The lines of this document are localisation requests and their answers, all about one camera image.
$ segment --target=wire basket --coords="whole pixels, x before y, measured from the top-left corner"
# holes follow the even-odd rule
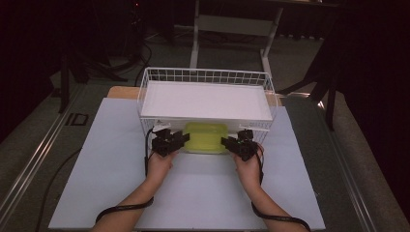
[[[268,107],[268,113],[271,116],[270,120],[250,120],[244,122],[243,120],[235,119],[192,119],[192,118],[183,118],[183,117],[146,117],[143,114],[144,103],[146,102],[148,87],[150,83],[154,84],[157,82],[166,83],[187,83],[190,86],[205,84],[207,87],[215,87],[218,85],[226,87],[244,87],[244,86],[255,86],[259,88],[264,96],[266,97],[266,103]],[[137,110],[138,115],[141,120],[141,125],[144,131],[144,134],[154,125],[157,125],[158,122],[163,122],[170,120],[172,122],[172,129],[180,130],[184,127],[186,123],[192,121],[198,122],[207,122],[212,123],[219,122],[224,123],[229,128],[229,133],[235,134],[237,131],[243,129],[253,130],[253,140],[259,143],[262,143],[267,132],[270,130],[271,125],[273,124],[278,106],[278,98],[275,94],[274,85],[272,83],[272,78],[266,72],[244,72],[244,71],[229,71],[229,70],[204,70],[204,69],[170,69],[170,68],[147,68],[143,74],[139,94],[137,97]]]

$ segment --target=metal frame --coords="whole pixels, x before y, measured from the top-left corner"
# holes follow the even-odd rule
[[[190,68],[196,69],[199,53],[199,30],[225,33],[237,33],[254,36],[267,36],[264,49],[260,50],[263,71],[272,76],[268,54],[271,50],[283,8],[278,8],[274,21],[244,19],[236,17],[211,16],[200,14],[199,0],[195,1],[195,18],[193,22],[193,46],[190,55]]]

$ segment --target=yellow container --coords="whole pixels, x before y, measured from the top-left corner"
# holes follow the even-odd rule
[[[188,152],[220,154],[226,151],[220,144],[220,139],[228,136],[225,124],[187,123],[184,128],[186,133],[190,134],[190,141],[184,147]]]

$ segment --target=cable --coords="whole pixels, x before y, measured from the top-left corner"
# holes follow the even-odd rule
[[[263,168],[263,162],[264,162],[265,158],[263,156],[262,147],[259,145],[259,143],[256,143],[256,145],[258,146],[257,150],[260,150],[260,152],[262,153],[261,158],[257,159],[258,163],[259,163],[259,184],[262,185],[262,180],[263,180],[263,170],[262,170],[262,168]],[[308,226],[308,224],[300,218],[264,215],[256,209],[256,207],[253,205],[253,202],[251,202],[251,206],[252,206],[253,212],[260,218],[270,219],[270,220],[277,220],[277,221],[284,221],[284,222],[299,223],[299,224],[302,224],[307,231],[310,231],[310,227]]]
[[[36,232],[39,231],[40,229],[40,225],[42,223],[42,217],[43,217],[43,212],[44,212],[44,206],[45,206],[45,201],[48,197],[48,192],[51,188],[52,183],[54,182],[55,177],[57,176],[57,174],[60,172],[60,170],[63,168],[63,166],[69,161],[71,160],[73,157],[75,157],[75,155],[77,155],[79,152],[81,151],[81,148],[76,150],[74,153],[72,153],[68,158],[66,158],[66,160],[64,160],[64,162],[58,167],[57,171],[54,173],[54,175],[52,176],[50,182],[48,183],[48,186],[45,190],[45,194],[43,197],[43,202],[42,202],[42,207],[40,208],[40,213],[39,213],[39,218],[37,219],[37,225],[36,225]]]
[[[310,232],[310,227],[308,226],[308,224],[297,217],[286,217],[286,216],[270,216],[270,215],[264,215],[262,213],[260,213],[256,207],[253,205],[253,203],[251,203],[252,205],[252,209],[253,212],[260,218],[264,218],[264,219],[270,219],[270,220],[277,220],[277,221],[284,221],[284,222],[293,222],[293,223],[298,223],[304,226],[304,228]]]
[[[99,215],[96,218],[96,223],[99,222],[99,220],[107,214],[121,212],[121,211],[144,209],[144,208],[151,206],[153,202],[154,202],[154,197],[152,197],[149,201],[142,203],[142,204],[110,207],[108,209],[103,210],[101,213],[99,213]]]
[[[145,134],[145,158],[144,158],[144,162],[145,162],[145,176],[147,176],[148,174],[148,140],[150,137],[150,133],[152,133],[154,130],[154,128],[151,128],[147,131],[147,134]]]
[[[145,134],[145,157],[144,157],[144,162],[145,162],[145,176],[148,174],[148,140],[150,138],[150,134],[153,132],[154,128],[151,128],[147,131],[147,134]],[[108,209],[105,209],[99,213],[99,215],[96,218],[96,223],[105,215],[115,213],[115,212],[120,212],[120,211],[129,211],[129,210],[140,210],[147,208],[151,206],[154,202],[154,197],[152,197],[149,201],[142,203],[142,204],[136,204],[136,205],[124,205],[124,206],[114,206],[110,207]]]

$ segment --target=dark background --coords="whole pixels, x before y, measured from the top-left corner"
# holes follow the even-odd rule
[[[0,141],[52,92],[49,77],[60,69],[63,39],[108,64],[108,55],[138,50],[124,46],[127,37],[135,33],[131,23],[136,19],[159,29],[172,42],[174,23],[192,25],[193,2],[141,1],[143,11],[138,12],[132,1],[1,0]],[[212,1],[207,4],[208,11],[218,7]],[[337,89],[345,95],[397,201],[410,218],[406,81],[410,76],[410,4],[378,0],[352,1],[347,6],[356,10],[343,12],[332,31],[333,14],[285,9],[278,33],[293,35],[296,40],[326,37],[307,76],[339,74]],[[261,12],[250,9],[248,14],[264,17],[271,8]],[[144,33],[141,28],[136,31]]]

